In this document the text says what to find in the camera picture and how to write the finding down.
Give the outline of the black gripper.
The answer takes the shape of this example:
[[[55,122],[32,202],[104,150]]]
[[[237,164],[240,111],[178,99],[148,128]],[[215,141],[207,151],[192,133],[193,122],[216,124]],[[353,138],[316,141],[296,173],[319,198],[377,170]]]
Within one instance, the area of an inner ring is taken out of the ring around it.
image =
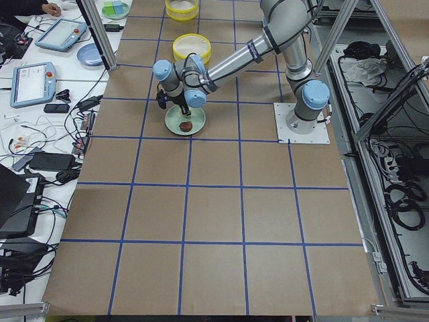
[[[179,105],[180,110],[183,113],[184,117],[190,117],[191,116],[191,112],[189,110],[189,107],[188,107],[187,102],[186,102],[184,97],[179,97],[177,104]]]

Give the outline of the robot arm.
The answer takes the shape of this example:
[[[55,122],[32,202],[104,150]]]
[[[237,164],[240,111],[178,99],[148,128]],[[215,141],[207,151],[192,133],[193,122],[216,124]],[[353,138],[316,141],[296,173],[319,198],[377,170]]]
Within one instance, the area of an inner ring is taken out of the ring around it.
[[[229,79],[262,63],[270,54],[281,54],[296,98],[294,109],[286,117],[287,127],[298,134],[310,134],[330,98],[327,85],[315,77],[302,35],[321,5],[320,1],[316,5],[309,1],[260,1],[265,20],[261,33],[214,67],[205,68],[202,57],[194,52],[174,63],[158,60],[153,74],[158,80],[159,107],[165,109],[171,101],[184,116],[190,117],[192,109],[203,107],[208,94]]]

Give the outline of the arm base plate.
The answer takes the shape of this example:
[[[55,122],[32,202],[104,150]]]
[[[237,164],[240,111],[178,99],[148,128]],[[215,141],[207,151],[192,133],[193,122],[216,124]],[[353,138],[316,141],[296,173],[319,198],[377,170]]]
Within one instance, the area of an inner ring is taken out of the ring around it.
[[[274,115],[280,144],[329,144],[323,112],[314,121],[303,121],[295,114],[295,103],[274,103]]]

